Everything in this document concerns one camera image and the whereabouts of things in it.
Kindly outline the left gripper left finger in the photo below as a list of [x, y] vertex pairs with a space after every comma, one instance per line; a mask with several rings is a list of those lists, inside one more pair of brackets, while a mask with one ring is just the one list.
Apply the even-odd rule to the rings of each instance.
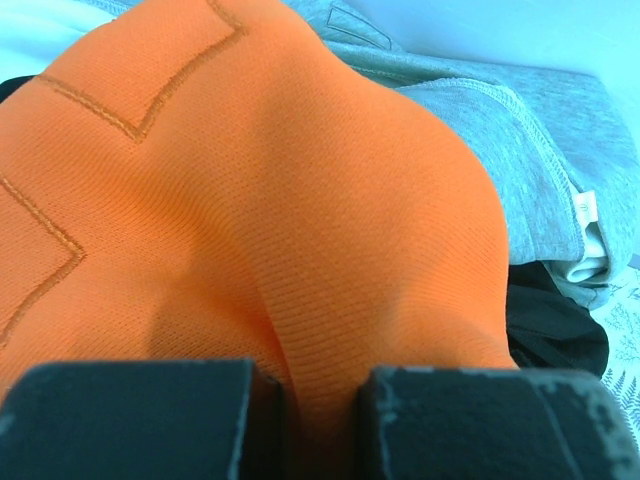
[[49, 363], [1, 406], [5, 479], [280, 479], [279, 385], [249, 360]]

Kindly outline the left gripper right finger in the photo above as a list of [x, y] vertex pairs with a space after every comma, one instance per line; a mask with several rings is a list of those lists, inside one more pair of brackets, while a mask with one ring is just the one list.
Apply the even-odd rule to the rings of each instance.
[[581, 371], [374, 369], [358, 398], [359, 479], [636, 479], [639, 453]]

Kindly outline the orange cloth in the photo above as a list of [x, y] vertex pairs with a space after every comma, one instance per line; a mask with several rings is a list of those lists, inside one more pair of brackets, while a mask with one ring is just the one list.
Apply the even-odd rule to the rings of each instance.
[[250, 357], [292, 479], [348, 479], [379, 364], [510, 369], [503, 210], [443, 121], [278, 1], [145, 1], [1, 105], [1, 386]]

